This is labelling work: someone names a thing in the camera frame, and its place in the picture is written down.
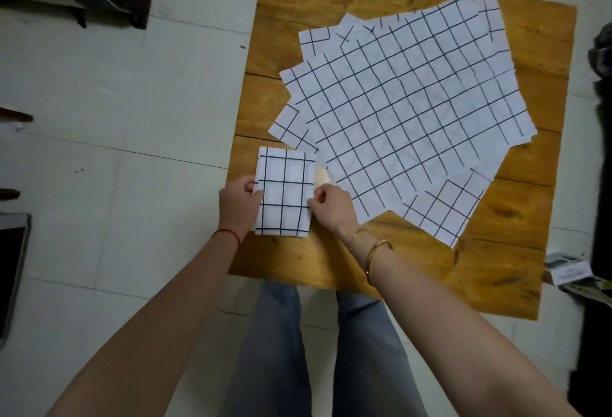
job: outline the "jeans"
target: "jeans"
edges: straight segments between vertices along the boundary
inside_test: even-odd
[[[337,293],[333,415],[426,416],[408,357],[381,301]],[[294,285],[263,282],[221,417],[310,416],[311,393]]]

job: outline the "right hand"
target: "right hand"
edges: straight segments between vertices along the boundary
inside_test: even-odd
[[[315,197],[308,200],[308,205],[323,227],[345,245],[351,243],[360,225],[349,192],[338,185],[325,183],[315,190]]]

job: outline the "stack of paper sheets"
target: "stack of paper sheets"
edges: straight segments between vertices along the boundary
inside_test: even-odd
[[[269,132],[316,153],[360,223],[392,210],[453,247],[509,147],[537,133],[498,0],[347,14],[299,38],[304,62],[280,73],[291,100]]]

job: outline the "gold bangle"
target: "gold bangle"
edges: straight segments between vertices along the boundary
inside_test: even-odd
[[[389,249],[393,250],[393,245],[390,242],[388,242],[387,240],[382,239],[382,240],[377,241],[376,243],[374,243],[374,246],[372,246],[372,249],[368,253],[368,257],[365,260],[365,279],[368,281],[368,284],[371,287],[374,286],[374,285],[372,285],[372,279],[370,278],[370,272],[372,270],[372,261],[374,260],[374,253],[383,244],[386,244],[389,247]]]
[[[357,228],[357,231],[355,232],[355,235],[353,235],[353,239],[351,240],[351,245],[348,247],[348,252],[351,254],[353,254],[353,244],[355,243],[355,238],[357,237],[357,234],[360,231],[368,231],[368,229],[363,227]]]

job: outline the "wood grain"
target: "wood grain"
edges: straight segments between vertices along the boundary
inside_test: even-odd
[[[259,146],[289,100],[279,72],[302,60],[297,33],[445,0],[258,0],[228,180],[254,173]],[[366,226],[400,258],[482,312],[537,318],[555,191],[576,10],[540,0],[499,0],[518,84],[538,134],[510,149],[455,249],[387,212]],[[249,235],[231,273],[376,295],[347,251],[313,220],[307,238]]]

